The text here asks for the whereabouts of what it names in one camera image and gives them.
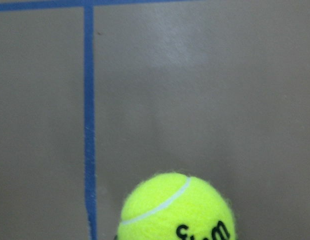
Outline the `yellow tennis ball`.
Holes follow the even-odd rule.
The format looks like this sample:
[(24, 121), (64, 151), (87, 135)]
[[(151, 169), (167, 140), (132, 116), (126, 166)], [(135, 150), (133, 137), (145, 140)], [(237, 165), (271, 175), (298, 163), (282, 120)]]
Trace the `yellow tennis ball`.
[(236, 240), (229, 204), (207, 181), (177, 172), (141, 182), (127, 196), (118, 240)]

